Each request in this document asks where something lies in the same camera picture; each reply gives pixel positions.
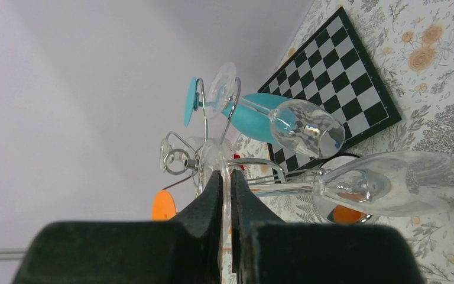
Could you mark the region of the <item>black white chess board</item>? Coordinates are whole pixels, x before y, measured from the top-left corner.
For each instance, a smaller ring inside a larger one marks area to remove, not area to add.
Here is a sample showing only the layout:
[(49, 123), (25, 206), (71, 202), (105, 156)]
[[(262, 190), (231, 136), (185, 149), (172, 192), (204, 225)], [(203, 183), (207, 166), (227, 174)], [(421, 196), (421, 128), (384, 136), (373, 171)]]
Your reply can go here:
[(339, 8), (258, 90), (305, 99), (343, 125), (341, 152), (401, 121), (344, 8)]

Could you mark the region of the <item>clear champagne flute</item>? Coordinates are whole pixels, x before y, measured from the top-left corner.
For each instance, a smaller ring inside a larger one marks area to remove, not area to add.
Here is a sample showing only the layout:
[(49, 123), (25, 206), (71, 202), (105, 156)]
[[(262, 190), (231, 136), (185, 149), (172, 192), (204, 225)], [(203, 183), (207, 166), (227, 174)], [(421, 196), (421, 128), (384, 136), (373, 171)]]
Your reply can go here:
[(294, 181), (249, 183), (257, 197), (320, 197), (366, 214), (411, 217), (454, 211), (454, 157), (392, 151), (353, 159), (335, 169), (310, 169)]

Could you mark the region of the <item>clear wine glass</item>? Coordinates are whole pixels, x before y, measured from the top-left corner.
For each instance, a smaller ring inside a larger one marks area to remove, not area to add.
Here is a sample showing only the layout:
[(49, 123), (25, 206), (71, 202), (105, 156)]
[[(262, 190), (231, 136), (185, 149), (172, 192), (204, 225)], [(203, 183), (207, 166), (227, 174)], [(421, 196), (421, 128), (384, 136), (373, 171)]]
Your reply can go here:
[[(221, 66), (207, 92), (207, 118), (222, 114), (224, 103), (233, 101), (234, 112), (240, 97), (241, 81), (234, 63)], [(343, 125), (323, 108), (303, 99), (291, 99), (270, 112), (270, 129), (278, 146), (304, 156), (325, 159), (334, 156), (345, 142)]]
[(175, 134), (174, 131), (168, 132), (160, 144), (160, 168), (163, 172), (168, 172), (172, 175), (178, 175), (177, 171), (169, 168), (169, 165), (174, 162), (174, 153), (172, 153), (173, 148), (169, 142), (169, 137)]

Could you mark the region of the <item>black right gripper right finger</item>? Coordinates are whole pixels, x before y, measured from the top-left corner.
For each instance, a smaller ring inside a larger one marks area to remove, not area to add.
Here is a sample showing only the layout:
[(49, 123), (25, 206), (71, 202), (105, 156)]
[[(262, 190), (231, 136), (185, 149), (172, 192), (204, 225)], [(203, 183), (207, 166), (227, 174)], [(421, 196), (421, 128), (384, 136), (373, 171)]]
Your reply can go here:
[(285, 222), (231, 174), (238, 283), (424, 283), (402, 235), (384, 225)]

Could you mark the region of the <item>orange wine glass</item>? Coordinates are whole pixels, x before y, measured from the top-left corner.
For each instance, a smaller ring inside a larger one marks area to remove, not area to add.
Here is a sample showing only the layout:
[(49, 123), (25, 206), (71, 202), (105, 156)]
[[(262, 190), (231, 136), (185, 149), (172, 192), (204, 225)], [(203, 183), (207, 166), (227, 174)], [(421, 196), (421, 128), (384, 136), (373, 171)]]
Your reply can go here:
[[(153, 221), (167, 221), (176, 214), (176, 205), (171, 193), (167, 190), (158, 191), (153, 201), (151, 219)], [(329, 212), (325, 220), (339, 224), (354, 224), (366, 222), (371, 218), (372, 215), (337, 205)]]

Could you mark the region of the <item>chrome wine glass rack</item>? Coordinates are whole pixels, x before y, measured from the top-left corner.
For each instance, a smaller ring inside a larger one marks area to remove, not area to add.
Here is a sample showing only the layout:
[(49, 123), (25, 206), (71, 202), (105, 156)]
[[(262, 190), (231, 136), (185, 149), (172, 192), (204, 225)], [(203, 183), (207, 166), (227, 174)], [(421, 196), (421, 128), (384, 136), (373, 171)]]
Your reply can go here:
[[(202, 93), (202, 96), (200, 96), (201, 99), (205, 99), (206, 95), (204, 94), (204, 91)], [(257, 165), (260, 164), (262, 166), (271, 166), (276, 172), (276, 176), (281, 178), (283, 177), (283, 181), (281, 183), (287, 183), (287, 175), (284, 172), (284, 170), (281, 168), (279, 169), (276, 164), (272, 163), (271, 161), (264, 160), (264, 159), (255, 159), (255, 158), (236, 158), (236, 159), (228, 159), (228, 157), (234, 157), (233, 151), (231, 151), (231, 148), (227, 148), (227, 150), (224, 150), (222, 148), (222, 143), (216, 142), (216, 140), (207, 140), (206, 138), (203, 138), (202, 144), (198, 146), (197, 148), (194, 148), (189, 142), (187, 142), (185, 139), (181, 138), (178, 134), (174, 135), (179, 139), (188, 150), (186, 149), (174, 149), (172, 153), (174, 153), (174, 162), (179, 161), (183, 164), (183, 168), (181, 170), (175, 170), (177, 171), (178, 175), (182, 175), (183, 173), (190, 172), (189, 177), (185, 178), (184, 180), (188, 180), (189, 178), (193, 178), (194, 176), (197, 176), (198, 181), (197, 181), (197, 194), (196, 197), (199, 196), (203, 191), (205, 184), (207, 182), (207, 179), (210, 177), (213, 171), (218, 170), (220, 171), (222, 177), (224, 178), (224, 181), (227, 182), (227, 185), (230, 185), (230, 178), (229, 177), (224, 177), (224, 174), (227, 174), (228, 170), (238, 168), (238, 169), (243, 169), (242, 166), (244, 167), (245, 165)], [(326, 162), (325, 166), (331, 166), (333, 168), (338, 167), (338, 165), (345, 164), (345, 162), (350, 162), (353, 159), (356, 159), (358, 157), (351, 155), (351, 154), (343, 154), (341, 156), (332, 158), (330, 161), (331, 162)], [(318, 197), (315, 197), (312, 199), (312, 205), (315, 207), (314, 211), (316, 211), (316, 217), (317, 219), (320, 218), (321, 221), (315, 221), (315, 222), (329, 222), (329, 223), (334, 223), (330, 221), (326, 221), (325, 218), (328, 216), (329, 212), (337, 206), (337, 204), (333, 203), (325, 203), (324, 200), (319, 199)], [(373, 223), (377, 220), (376, 216), (372, 215), (372, 218), (366, 222), (360, 222), (360, 223), (354, 223), (354, 224), (369, 224)]]

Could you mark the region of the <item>teal wine glass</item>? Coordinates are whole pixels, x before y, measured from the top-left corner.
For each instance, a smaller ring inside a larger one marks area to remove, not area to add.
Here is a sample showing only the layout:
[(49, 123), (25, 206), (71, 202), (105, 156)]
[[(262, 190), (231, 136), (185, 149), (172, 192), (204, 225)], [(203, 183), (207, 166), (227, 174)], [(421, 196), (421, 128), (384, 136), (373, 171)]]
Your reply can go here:
[[(211, 104), (199, 100), (204, 91), (201, 78), (192, 78), (185, 101), (183, 124), (188, 126), (192, 113), (198, 108), (206, 109)], [(228, 99), (224, 103), (223, 115), (231, 120), (231, 124), (243, 135), (268, 144), (278, 144), (271, 132), (271, 111), (281, 104), (290, 101), (290, 98), (272, 95), (269, 93), (252, 93), (240, 97), (234, 112), (233, 101)]]

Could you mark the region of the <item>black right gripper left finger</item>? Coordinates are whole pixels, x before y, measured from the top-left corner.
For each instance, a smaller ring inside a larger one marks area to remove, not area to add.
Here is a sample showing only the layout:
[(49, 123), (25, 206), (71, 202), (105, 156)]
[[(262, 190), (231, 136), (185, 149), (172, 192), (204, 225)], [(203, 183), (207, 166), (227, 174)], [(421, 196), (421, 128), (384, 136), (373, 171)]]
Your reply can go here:
[(62, 221), (31, 242), (14, 283), (221, 283), (223, 180), (168, 221)]

